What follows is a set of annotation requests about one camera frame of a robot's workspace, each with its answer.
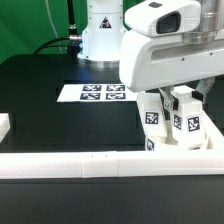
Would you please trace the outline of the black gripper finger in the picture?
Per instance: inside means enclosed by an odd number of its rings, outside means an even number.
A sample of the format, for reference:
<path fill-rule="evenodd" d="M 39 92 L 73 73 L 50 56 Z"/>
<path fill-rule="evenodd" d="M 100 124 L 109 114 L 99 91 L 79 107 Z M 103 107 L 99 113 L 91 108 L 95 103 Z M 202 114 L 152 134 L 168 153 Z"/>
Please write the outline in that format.
<path fill-rule="evenodd" d="M 172 120 L 172 113 L 178 110 L 179 100 L 172 95 L 174 86 L 161 87 L 159 89 L 162 100 L 162 113 L 166 120 Z"/>
<path fill-rule="evenodd" d="M 202 103 L 205 103 L 206 96 L 210 91 L 211 87 L 214 85 L 214 83 L 215 83 L 214 77 L 202 79 L 198 83 L 196 89 L 192 91 L 192 97 L 197 100 L 200 100 Z"/>

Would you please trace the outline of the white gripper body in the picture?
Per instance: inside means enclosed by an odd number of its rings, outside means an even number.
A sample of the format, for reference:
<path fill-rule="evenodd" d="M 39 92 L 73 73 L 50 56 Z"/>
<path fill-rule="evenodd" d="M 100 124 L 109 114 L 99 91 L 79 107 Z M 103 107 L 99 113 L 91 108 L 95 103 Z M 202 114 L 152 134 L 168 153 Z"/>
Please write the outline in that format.
<path fill-rule="evenodd" d="M 184 44 L 182 35 L 146 37 L 125 34 L 119 77 L 133 92 L 182 84 L 224 74 L 224 31 L 214 41 Z"/>

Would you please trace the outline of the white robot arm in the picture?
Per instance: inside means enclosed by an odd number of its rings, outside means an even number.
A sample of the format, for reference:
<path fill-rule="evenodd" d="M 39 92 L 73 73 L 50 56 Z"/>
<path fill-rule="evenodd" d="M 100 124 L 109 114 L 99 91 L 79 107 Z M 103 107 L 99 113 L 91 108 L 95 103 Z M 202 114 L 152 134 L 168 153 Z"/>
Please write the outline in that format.
<path fill-rule="evenodd" d="M 175 85 L 197 80 L 193 96 L 204 100 L 224 74 L 224 0 L 144 0 L 125 23 L 120 80 L 133 92 L 164 91 L 166 110 L 180 105 Z"/>

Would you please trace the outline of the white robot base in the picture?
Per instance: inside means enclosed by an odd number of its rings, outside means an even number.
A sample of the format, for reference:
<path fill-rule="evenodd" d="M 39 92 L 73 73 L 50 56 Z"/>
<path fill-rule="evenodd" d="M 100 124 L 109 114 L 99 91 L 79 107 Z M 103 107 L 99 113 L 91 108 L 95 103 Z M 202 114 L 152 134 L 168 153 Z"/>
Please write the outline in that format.
<path fill-rule="evenodd" d="M 120 46 L 127 32 L 123 25 L 123 0 L 87 0 L 87 19 L 78 62 L 102 69 L 118 68 Z"/>

